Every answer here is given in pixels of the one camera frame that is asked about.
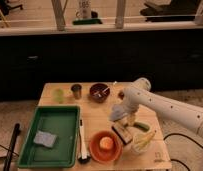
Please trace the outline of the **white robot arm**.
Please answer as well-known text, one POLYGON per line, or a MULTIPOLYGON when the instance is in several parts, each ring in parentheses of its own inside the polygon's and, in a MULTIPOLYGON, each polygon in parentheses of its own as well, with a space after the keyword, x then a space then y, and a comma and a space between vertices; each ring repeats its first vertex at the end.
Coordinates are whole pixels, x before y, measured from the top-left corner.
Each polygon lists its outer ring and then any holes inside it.
POLYGON ((139 78, 128 84, 123 90, 122 104, 125 110, 130 113, 139 105, 146 106, 203 138, 203 107, 151 93, 150 88, 151 84, 146 78, 139 78))

